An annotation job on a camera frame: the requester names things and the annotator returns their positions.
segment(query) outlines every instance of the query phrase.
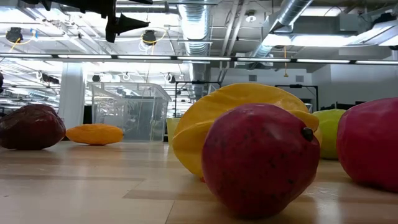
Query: dark red pomegranate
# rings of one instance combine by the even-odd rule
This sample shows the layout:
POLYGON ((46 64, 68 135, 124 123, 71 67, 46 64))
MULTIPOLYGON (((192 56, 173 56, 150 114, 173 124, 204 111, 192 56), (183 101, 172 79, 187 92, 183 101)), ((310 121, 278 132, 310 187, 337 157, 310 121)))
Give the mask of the dark red pomegranate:
POLYGON ((398 192, 398 98, 355 106, 340 119, 338 158, 357 183, 398 192))
POLYGON ((63 121, 47 105, 27 105, 0 119, 0 145, 7 149, 44 149, 61 141, 65 132, 63 121))
POLYGON ((314 180, 320 146, 312 130, 274 105, 247 104, 220 116, 203 148, 208 188, 248 218, 281 212, 314 180))

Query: ventilation duct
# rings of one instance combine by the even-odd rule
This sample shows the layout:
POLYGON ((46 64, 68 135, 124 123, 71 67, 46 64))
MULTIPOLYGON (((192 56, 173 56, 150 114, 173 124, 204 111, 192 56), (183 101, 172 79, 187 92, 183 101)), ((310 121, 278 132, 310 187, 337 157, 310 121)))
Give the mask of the ventilation duct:
MULTIPOLYGON (((293 23, 300 17, 304 10, 309 7, 312 1, 313 0, 284 0, 280 7, 280 11, 278 11, 276 15, 273 14, 267 17, 264 22, 264 27, 267 29, 266 35, 282 27, 290 26, 287 30, 292 30, 293 23)), ((266 39, 264 39, 253 51, 251 57, 264 58, 271 52, 272 48, 273 46, 267 44, 266 39)), ((252 70, 255 66, 256 63, 252 63, 249 65, 248 69, 252 70)))
MULTIPOLYGON (((200 4, 178 5, 178 10, 181 15, 181 28, 184 39, 192 40, 185 43, 187 54, 189 56, 209 55, 209 45, 200 41, 207 40, 209 37, 210 7, 200 4)), ((193 81, 208 81, 210 78, 210 67, 205 63, 191 63, 190 78, 193 81)), ((200 99, 205 90, 202 85, 193 85, 195 99, 200 99)))

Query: green fruit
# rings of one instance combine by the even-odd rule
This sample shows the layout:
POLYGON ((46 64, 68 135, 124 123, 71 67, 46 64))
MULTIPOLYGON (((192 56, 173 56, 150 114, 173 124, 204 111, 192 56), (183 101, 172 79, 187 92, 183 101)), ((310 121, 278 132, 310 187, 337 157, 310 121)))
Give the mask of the green fruit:
POLYGON ((325 110, 315 112, 319 119, 319 128, 322 131, 321 158, 338 159, 336 150, 336 138, 338 122, 345 110, 325 110))

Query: wooden floor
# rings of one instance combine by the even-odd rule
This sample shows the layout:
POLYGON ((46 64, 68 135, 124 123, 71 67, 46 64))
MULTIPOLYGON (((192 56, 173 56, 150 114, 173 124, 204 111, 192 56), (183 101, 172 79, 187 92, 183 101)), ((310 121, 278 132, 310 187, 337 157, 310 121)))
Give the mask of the wooden floor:
POLYGON ((1 224, 398 223, 398 195, 358 187, 337 162, 280 215, 239 220, 167 145, 0 149, 1 224))

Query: glass enclosure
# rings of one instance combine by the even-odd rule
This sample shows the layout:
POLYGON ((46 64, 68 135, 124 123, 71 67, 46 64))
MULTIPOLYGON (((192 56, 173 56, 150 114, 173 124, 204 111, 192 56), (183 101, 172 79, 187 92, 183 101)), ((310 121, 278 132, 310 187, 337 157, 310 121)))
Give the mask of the glass enclosure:
POLYGON ((151 83, 92 83, 93 123, 121 128, 125 141, 163 141, 171 98, 151 83))

